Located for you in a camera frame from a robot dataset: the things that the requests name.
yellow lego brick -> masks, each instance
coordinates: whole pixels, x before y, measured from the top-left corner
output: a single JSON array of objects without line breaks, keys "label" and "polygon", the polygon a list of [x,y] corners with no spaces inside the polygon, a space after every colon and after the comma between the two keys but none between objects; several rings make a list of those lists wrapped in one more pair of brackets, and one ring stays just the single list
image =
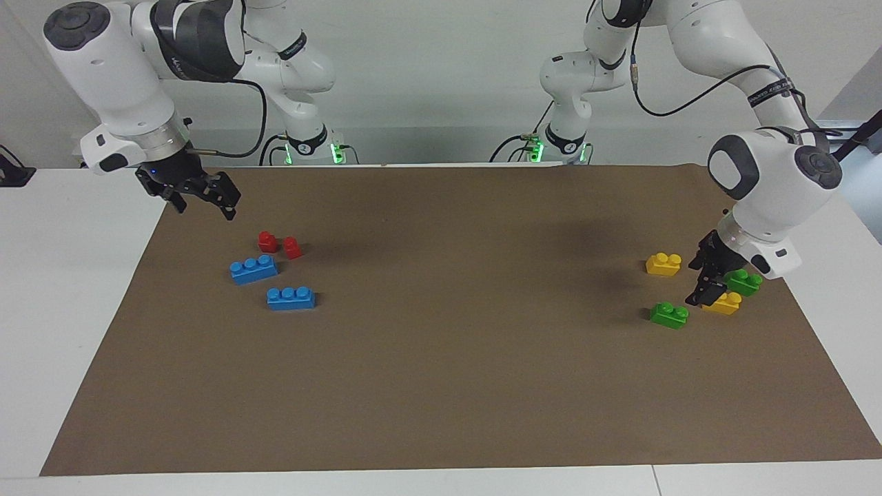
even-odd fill
[{"label": "yellow lego brick", "polygon": [[706,304],[701,305],[703,310],[707,310],[708,312],[716,312],[722,313],[723,315],[731,315],[741,308],[741,303],[744,301],[744,297],[739,295],[738,293],[728,293],[728,295],[723,295],[711,306],[707,306]]},{"label": "yellow lego brick", "polygon": [[682,263],[683,259],[680,255],[668,256],[666,253],[656,253],[647,260],[647,273],[673,277],[680,272],[680,264]]}]

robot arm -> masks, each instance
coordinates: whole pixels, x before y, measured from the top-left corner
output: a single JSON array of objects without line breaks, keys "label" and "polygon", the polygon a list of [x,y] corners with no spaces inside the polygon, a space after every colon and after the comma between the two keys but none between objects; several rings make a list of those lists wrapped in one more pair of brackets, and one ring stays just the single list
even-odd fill
[{"label": "robot arm", "polygon": [[[44,26],[49,54],[101,119],[80,141],[93,170],[138,165],[136,176],[147,192],[179,212],[186,208],[182,195],[189,194],[233,219],[240,192],[225,173],[203,171],[198,155],[205,151],[193,148],[160,79],[250,79],[282,111],[295,149],[303,152],[303,143],[314,144],[302,154],[322,155],[318,150],[333,132],[322,124],[307,93],[329,90],[333,68],[326,56],[306,46],[288,0],[134,4],[76,2],[53,12]],[[246,29],[255,44],[249,51]]]},{"label": "robot arm", "polygon": [[553,56],[542,65],[539,80],[554,106],[550,124],[540,136],[546,149],[564,162],[575,163],[584,147],[591,119],[585,95],[627,84],[627,46],[647,8],[639,0],[596,0],[585,24],[587,50]]},{"label": "robot arm", "polygon": [[[588,51],[543,66],[542,85],[556,104],[545,139],[573,161],[590,117],[582,95],[626,82],[625,51],[639,25],[667,25],[680,63],[739,87],[762,126],[723,137],[708,157],[711,178],[737,204],[699,244],[690,264],[701,271],[699,283],[686,302],[713,304],[727,289],[724,276],[748,262],[770,279],[799,267],[789,231],[825,205],[842,171],[737,0],[597,0],[585,30]],[[634,54],[631,77],[637,93]]]},{"label": "robot arm", "polygon": [[301,160],[333,157],[339,137],[318,114],[311,94],[331,90],[336,73],[331,60],[297,24],[288,0],[248,0],[246,34],[254,48],[240,75],[266,90],[285,123],[289,151]]}]

cable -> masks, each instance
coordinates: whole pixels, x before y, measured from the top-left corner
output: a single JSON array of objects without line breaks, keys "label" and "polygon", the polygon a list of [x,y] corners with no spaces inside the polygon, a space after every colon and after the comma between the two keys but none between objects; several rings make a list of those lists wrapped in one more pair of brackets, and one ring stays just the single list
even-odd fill
[{"label": "cable", "polygon": [[24,167],[25,167],[25,164],[22,163],[21,160],[20,160],[17,156],[15,156],[15,154],[14,154],[9,148],[4,147],[3,145],[0,145],[0,148],[2,148],[3,151],[5,151],[7,154],[9,154],[9,156],[12,157],[12,159],[13,159],[15,162],[18,162],[18,163],[19,163],[19,167],[21,167],[21,168],[24,168]]},{"label": "cable", "polygon": [[342,145],[340,147],[341,150],[352,150],[352,154],[355,155],[355,163],[357,165],[362,165],[362,159],[358,158],[358,150],[355,149],[352,145]]},{"label": "cable", "polygon": [[533,128],[533,134],[536,134],[539,131],[539,126],[542,125],[542,121],[544,121],[545,117],[548,116],[549,112],[551,111],[551,107],[553,107],[553,106],[554,106],[554,100],[552,100],[551,103],[549,103],[548,108],[545,109],[545,113],[542,114],[541,117],[539,117],[539,122],[536,123],[536,126]]},{"label": "cable", "polygon": [[[647,5],[647,2],[644,0],[643,7],[642,7],[644,10],[646,9],[646,5]],[[688,109],[695,102],[708,96],[710,93],[712,93],[714,90],[716,90],[720,86],[723,86],[724,84],[730,82],[732,79],[737,78],[738,76],[744,74],[745,72],[756,71],[757,69],[766,69],[768,71],[774,71],[772,69],[771,65],[765,65],[765,64],[756,64],[756,65],[750,65],[748,67],[744,67],[743,69],[741,69],[739,71],[735,71],[732,74],[729,74],[726,78],[720,80],[715,85],[709,87],[704,93],[699,94],[695,98],[689,100],[688,102],[677,107],[676,109],[673,109],[669,112],[654,112],[654,111],[648,109],[647,106],[643,103],[643,100],[640,99],[640,92],[638,90],[639,74],[637,71],[637,39],[640,35],[640,26],[642,24],[643,24],[643,19],[640,19],[640,21],[637,23],[637,29],[634,31],[634,40],[631,43],[631,86],[632,86],[632,89],[634,90],[634,98],[637,100],[637,104],[640,106],[641,109],[643,109],[644,112],[646,112],[650,116],[656,116],[656,117],[673,116],[674,114],[676,114],[678,112],[681,112],[685,109]]]},{"label": "cable", "polygon": [[721,79],[720,82],[718,82],[718,83],[716,83],[715,85],[709,87],[709,88],[708,88],[707,90],[705,90],[702,94],[696,96],[695,98],[689,100],[688,102],[684,103],[683,105],[681,105],[681,106],[677,107],[676,109],[673,109],[673,110],[671,110],[671,111],[669,111],[669,112],[653,112],[652,110],[648,109],[647,106],[646,106],[646,105],[643,103],[643,101],[640,99],[640,93],[639,93],[639,91],[638,91],[638,89],[637,89],[637,85],[636,85],[636,84],[633,84],[633,85],[632,85],[632,86],[633,86],[633,89],[634,89],[634,98],[637,99],[637,104],[640,106],[640,108],[643,109],[643,111],[646,112],[647,114],[649,114],[650,116],[656,116],[656,117],[673,116],[674,114],[676,114],[676,113],[678,113],[678,112],[681,112],[681,111],[683,111],[683,110],[685,110],[685,109],[688,109],[688,108],[691,107],[694,103],[696,103],[697,101],[701,100],[702,98],[708,96],[708,95],[709,95],[710,93],[712,93],[714,90],[716,90],[716,89],[719,88],[720,86],[723,86],[724,84],[730,82],[732,79],[737,78],[738,76],[744,74],[745,72],[756,71],[757,69],[767,69],[767,70],[771,70],[772,67],[769,66],[769,65],[763,65],[763,64],[750,65],[750,66],[748,66],[748,67],[744,67],[743,69],[741,69],[741,70],[739,70],[739,71],[736,71],[736,72],[733,72],[733,73],[729,74],[726,78]]},{"label": "cable", "polygon": [[268,139],[268,140],[266,141],[266,143],[264,144],[264,149],[263,149],[263,151],[260,152],[260,162],[258,163],[258,167],[263,167],[263,166],[264,166],[264,163],[265,163],[265,160],[266,160],[266,151],[270,149],[270,145],[271,145],[276,139],[285,139],[285,138],[286,138],[286,136],[285,136],[284,134],[276,134],[275,136],[271,137],[270,139]]},{"label": "cable", "polygon": [[263,117],[260,119],[260,136],[258,137],[258,142],[254,145],[254,147],[245,152],[244,154],[228,154],[226,152],[221,152],[219,150],[199,150],[200,152],[210,152],[211,155],[225,157],[229,159],[243,159],[249,157],[257,152],[260,148],[260,144],[264,142],[264,135],[266,134],[266,113],[267,113],[267,104],[266,104],[266,93],[264,92],[264,88],[260,87],[258,83],[254,81],[246,81],[245,79],[231,79],[229,82],[237,84],[237,85],[246,85],[256,88],[260,93],[260,100],[263,102],[264,111]]},{"label": "cable", "polygon": [[526,141],[526,140],[525,140],[521,135],[519,135],[519,134],[518,134],[518,135],[515,135],[515,136],[512,136],[512,137],[510,137],[509,139],[503,141],[502,144],[499,145],[499,147],[497,147],[496,151],[493,152],[493,155],[490,156],[490,162],[493,162],[493,161],[496,160],[497,155],[499,155],[499,152],[501,152],[502,149],[505,148],[506,145],[508,145],[509,143],[512,143],[513,141],[517,141],[518,139],[520,139],[520,140],[522,140],[522,141]]},{"label": "cable", "polygon": [[856,148],[866,143],[867,139],[870,139],[874,134],[879,132],[880,129],[882,129],[882,110],[877,112],[875,116],[871,117],[869,121],[863,123],[863,125],[861,125],[861,127],[855,132],[855,135],[849,138],[848,141],[843,143],[842,146],[833,153],[833,157],[839,162],[842,162],[847,156],[854,152]]},{"label": "cable", "polygon": [[804,132],[820,132],[820,133],[824,134],[825,136],[831,136],[833,138],[839,138],[839,137],[845,136],[845,133],[842,132],[841,130],[833,129],[833,128],[829,128],[829,127],[807,127],[801,131],[798,131],[798,133],[800,133],[800,134],[802,134]]},{"label": "cable", "polygon": [[276,153],[276,152],[279,152],[279,151],[287,153],[287,152],[288,152],[288,149],[285,148],[285,147],[276,147],[276,148],[273,148],[273,150],[270,152],[270,167],[273,166],[273,154]]},{"label": "cable", "polygon": [[799,96],[799,99],[801,100],[800,103],[803,105],[803,109],[808,109],[808,102],[805,99],[805,93],[799,91],[796,88],[791,89],[790,92]]},{"label": "cable", "polygon": [[597,0],[594,0],[594,1],[591,3],[591,6],[588,7],[588,13],[585,14],[585,24],[588,24],[588,21],[591,19],[591,11],[594,10],[594,6],[595,6],[596,4],[597,4]]},{"label": "cable", "polygon": [[524,152],[529,152],[529,151],[532,150],[532,149],[533,149],[532,147],[518,148],[517,150],[513,151],[511,155],[508,156],[508,160],[507,160],[506,162],[511,162],[512,159],[514,158],[514,154],[520,152],[520,156],[523,157],[523,156],[524,156]]}]

brown table surface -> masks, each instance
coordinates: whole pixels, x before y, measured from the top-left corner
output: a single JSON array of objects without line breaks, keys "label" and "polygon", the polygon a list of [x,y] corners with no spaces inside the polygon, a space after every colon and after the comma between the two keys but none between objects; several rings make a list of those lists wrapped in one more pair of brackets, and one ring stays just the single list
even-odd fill
[{"label": "brown table surface", "polygon": [[[647,321],[696,273],[645,259],[731,206],[705,169],[230,174],[234,222],[162,216],[42,475],[882,458],[784,282]],[[235,286],[265,229],[305,256]]]}]

lego brick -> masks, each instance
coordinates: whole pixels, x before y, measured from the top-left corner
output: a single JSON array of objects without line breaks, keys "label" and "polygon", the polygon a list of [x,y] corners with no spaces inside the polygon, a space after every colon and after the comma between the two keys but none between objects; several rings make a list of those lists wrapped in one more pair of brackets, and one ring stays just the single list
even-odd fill
[{"label": "lego brick", "polygon": [[293,237],[285,238],[285,254],[288,256],[289,260],[298,259],[303,256],[303,251],[300,249],[300,245],[297,244],[297,240]]},{"label": "lego brick", "polygon": [[723,315],[732,315],[738,310],[741,309],[741,303],[744,301],[744,297],[739,295],[738,293],[728,293],[727,295],[723,295],[716,301],[716,303],[707,306],[706,304],[701,305],[702,310],[707,310],[708,312],[722,313]]},{"label": "lego brick", "polygon": [[656,253],[647,260],[647,273],[673,277],[676,273],[680,272],[680,265],[682,263],[683,258],[676,253],[670,256],[667,253]]},{"label": "lego brick", "polygon": [[316,294],[309,288],[270,289],[266,292],[266,304],[274,312],[286,310],[311,310],[316,307]]},{"label": "lego brick", "polygon": [[269,255],[261,255],[259,259],[247,259],[244,262],[233,262],[229,266],[229,274],[239,286],[251,282],[262,281],[279,275],[275,260]]},{"label": "lego brick", "polygon": [[279,250],[279,240],[268,231],[258,235],[258,247],[263,253],[276,253]]},{"label": "lego brick", "polygon": [[689,311],[685,307],[674,308],[670,303],[659,303],[649,312],[649,320],[675,330],[685,326],[688,319]]},{"label": "lego brick", "polygon": [[724,281],[729,286],[729,290],[743,297],[752,297],[762,286],[763,277],[758,274],[747,274],[746,270],[739,269],[726,274]]}]

